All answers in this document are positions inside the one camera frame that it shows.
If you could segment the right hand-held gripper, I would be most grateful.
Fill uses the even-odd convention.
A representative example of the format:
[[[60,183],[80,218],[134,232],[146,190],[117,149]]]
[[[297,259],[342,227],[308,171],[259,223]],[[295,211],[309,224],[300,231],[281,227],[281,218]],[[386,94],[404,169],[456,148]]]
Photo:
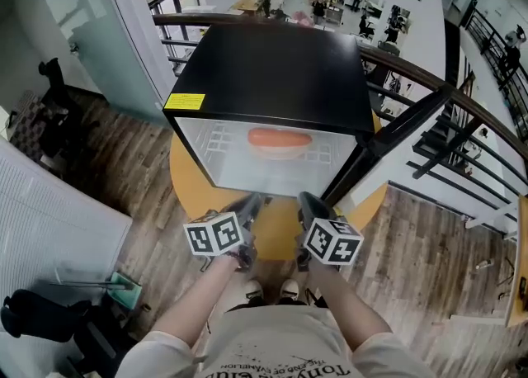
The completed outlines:
[[[352,265],[364,242],[362,234],[346,221],[336,220],[335,210],[315,195],[302,191],[297,201],[298,221],[311,224],[296,239],[298,271],[307,272],[311,260],[337,270]]]

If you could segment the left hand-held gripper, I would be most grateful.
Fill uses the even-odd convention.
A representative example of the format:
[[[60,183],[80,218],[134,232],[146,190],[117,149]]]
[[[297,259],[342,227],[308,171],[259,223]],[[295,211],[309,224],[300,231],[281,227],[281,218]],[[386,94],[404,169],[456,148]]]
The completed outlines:
[[[260,193],[250,193],[228,204],[223,213],[204,215],[183,225],[191,253],[208,259],[230,256],[238,270],[247,272],[257,258],[255,237],[241,224],[251,224],[262,208]]]

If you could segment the white plate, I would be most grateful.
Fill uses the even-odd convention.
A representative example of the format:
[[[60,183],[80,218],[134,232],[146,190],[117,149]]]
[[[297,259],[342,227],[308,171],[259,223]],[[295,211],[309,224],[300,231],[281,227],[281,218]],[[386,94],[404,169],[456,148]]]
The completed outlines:
[[[312,139],[250,139],[252,150],[262,158],[272,160],[290,160],[304,154]]]

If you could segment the orange sausage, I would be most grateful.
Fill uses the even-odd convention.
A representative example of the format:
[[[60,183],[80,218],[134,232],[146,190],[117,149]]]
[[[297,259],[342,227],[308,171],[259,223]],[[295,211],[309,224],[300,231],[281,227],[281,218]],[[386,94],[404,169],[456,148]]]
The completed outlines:
[[[247,133],[248,142],[259,148],[291,149],[308,146],[312,137],[305,133],[276,130],[270,128],[253,128]]]

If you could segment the black mini fridge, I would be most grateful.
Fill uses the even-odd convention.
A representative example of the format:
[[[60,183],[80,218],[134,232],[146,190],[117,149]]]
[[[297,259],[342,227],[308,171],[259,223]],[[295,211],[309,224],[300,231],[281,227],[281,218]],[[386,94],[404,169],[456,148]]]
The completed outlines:
[[[375,128],[361,52],[350,35],[277,25],[214,25],[176,80],[164,115],[216,188],[338,203],[446,102],[435,90]],[[290,160],[257,155],[253,128],[308,134]]]

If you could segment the person's right forearm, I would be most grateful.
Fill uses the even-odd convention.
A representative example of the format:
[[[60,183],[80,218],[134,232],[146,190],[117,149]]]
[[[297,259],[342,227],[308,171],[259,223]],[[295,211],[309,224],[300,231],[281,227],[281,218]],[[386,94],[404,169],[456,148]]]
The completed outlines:
[[[384,319],[358,296],[335,268],[312,259],[309,274],[352,351],[377,334],[392,333]]]

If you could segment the person's left forearm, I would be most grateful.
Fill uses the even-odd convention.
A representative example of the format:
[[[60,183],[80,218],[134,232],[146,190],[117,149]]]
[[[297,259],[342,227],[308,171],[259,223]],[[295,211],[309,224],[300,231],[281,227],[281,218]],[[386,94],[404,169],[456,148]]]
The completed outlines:
[[[169,334],[193,347],[237,269],[235,258],[216,257],[186,293],[156,321],[152,332]]]

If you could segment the round wooden table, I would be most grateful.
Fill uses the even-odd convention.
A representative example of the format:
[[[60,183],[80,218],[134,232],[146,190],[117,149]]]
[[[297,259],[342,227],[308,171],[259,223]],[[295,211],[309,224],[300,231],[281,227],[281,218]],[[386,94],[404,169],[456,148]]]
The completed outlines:
[[[192,220],[201,217],[207,210],[221,210],[247,195],[244,191],[211,186],[177,135],[172,136],[169,165],[174,191]],[[378,212],[387,190],[385,182],[363,196],[351,191],[335,205],[335,209],[344,214],[350,224],[362,230]],[[296,200],[282,196],[273,198],[269,205],[260,209],[252,226],[259,259],[289,261],[294,258],[295,238],[302,231],[297,214]]]

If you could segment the person's left white shoe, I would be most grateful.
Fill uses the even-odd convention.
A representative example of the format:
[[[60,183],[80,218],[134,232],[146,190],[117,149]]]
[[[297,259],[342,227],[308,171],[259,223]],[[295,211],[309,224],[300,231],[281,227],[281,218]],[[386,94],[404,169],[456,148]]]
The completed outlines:
[[[243,294],[247,302],[255,298],[263,298],[263,289],[257,280],[249,280],[243,286]]]

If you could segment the person's white shoe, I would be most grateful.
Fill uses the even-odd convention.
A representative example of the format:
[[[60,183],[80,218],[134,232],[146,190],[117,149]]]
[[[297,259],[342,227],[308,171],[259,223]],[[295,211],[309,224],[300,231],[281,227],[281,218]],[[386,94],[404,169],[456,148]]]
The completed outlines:
[[[299,284],[294,279],[286,279],[280,288],[280,299],[297,301],[299,298]]]
[[[243,286],[243,294],[247,302],[255,298],[263,298],[263,289],[257,280],[249,280]]]

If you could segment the person's right white shoe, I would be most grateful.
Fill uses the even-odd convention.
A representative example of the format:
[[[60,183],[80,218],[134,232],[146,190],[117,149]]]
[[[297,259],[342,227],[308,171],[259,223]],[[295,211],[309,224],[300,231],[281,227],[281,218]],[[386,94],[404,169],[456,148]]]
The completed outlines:
[[[299,298],[299,284],[294,279],[286,279],[280,288],[280,299],[297,301]]]

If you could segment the person's black shorts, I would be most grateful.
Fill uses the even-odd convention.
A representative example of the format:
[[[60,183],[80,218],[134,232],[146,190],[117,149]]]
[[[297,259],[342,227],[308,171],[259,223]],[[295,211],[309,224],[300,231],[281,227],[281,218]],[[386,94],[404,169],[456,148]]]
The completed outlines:
[[[290,297],[284,297],[279,299],[274,306],[278,305],[298,305],[298,306],[309,306],[307,303],[304,303],[302,300],[294,300]],[[235,311],[238,309],[248,309],[248,308],[256,308],[256,307],[264,307],[264,306],[271,306],[271,304],[268,304],[262,297],[256,296],[251,298],[247,303],[236,305],[233,308],[229,309],[229,312]],[[321,298],[320,300],[317,300],[314,307],[321,308],[321,309],[327,309],[328,305],[326,304],[325,300]]]

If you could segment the person's printed beige shirt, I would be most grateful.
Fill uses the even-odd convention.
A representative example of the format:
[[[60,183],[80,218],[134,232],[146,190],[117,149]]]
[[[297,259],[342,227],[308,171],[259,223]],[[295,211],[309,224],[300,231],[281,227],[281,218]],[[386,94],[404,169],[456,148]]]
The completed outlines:
[[[203,356],[152,331],[125,356],[115,378],[436,378],[392,333],[353,353],[329,311],[271,305],[224,314]]]

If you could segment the green dustpan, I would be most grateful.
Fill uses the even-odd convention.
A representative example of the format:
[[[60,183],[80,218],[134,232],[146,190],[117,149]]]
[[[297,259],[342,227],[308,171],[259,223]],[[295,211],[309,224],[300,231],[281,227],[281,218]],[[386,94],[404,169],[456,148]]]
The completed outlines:
[[[142,292],[142,286],[119,272],[111,276],[112,286],[107,290],[108,295],[128,310],[134,310]]]

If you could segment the wooden handrail with black bars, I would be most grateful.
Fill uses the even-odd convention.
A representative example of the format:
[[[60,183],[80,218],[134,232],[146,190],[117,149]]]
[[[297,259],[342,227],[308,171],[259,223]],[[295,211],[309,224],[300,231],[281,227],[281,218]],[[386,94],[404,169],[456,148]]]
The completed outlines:
[[[204,35],[214,25],[298,26],[229,14],[157,14],[153,20],[158,26],[201,26]],[[191,44],[191,55],[202,37]],[[376,129],[385,127],[435,90],[443,91],[446,100],[349,192],[363,196],[386,182],[466,215],[469,226],[512,230],[517,222],[517,202],[521,196],[528,196],[524,170],[528,147],[484,106],[444,79],[405,59],[356,42]],[[183,59],[183,68],[191,55]]]

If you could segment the black chair with clothes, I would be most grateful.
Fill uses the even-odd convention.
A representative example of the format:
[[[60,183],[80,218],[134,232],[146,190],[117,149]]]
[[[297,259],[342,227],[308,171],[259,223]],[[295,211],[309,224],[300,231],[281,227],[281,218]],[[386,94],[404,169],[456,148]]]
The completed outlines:
[[[57,58],[40,62],[38,71],[49,79],[49,89],[41,100],[44,107],[31,123],[45,124],[39,137],[42,151],[49,158],[59,155],[67,162],[78,157],[92,158],[96,150],[90,146],[88,138],[101,123],[95,120],[83,124],[84,111],[69,96]]]

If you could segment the frosted glass door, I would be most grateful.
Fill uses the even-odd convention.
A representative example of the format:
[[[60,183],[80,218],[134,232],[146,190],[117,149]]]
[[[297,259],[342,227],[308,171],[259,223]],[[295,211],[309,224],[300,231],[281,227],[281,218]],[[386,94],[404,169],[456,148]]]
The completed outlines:
[[[156,118],[174,83],[145,0],[45,0],[70,58],[107,101]]]

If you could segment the black office chair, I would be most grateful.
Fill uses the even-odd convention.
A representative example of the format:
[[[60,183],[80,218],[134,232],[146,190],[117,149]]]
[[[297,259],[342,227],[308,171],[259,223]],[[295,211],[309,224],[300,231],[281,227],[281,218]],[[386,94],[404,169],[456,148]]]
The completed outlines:
[[[101,378],[115,378],[125,355],[137,343],[108,305],[81,300],[63,306],[27,290],[17,290],[4,299],[0,321],[14,338],[26,335],[57,343],[74,341],[82,358],[67,360],[77,376],[96,372]]]

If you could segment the wooden desk with white frame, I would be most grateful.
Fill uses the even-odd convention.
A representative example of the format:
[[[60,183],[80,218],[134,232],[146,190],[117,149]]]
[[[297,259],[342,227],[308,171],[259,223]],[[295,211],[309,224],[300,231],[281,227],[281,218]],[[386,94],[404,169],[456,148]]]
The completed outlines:
[[[517,214],[516,259],[505,317],[507,328],[528,321],[528,287],[526,288],[526,297],[523,300],[518,297],[521,277],[525,277],[528,281],[528,197],[521,196],[519,198]]]

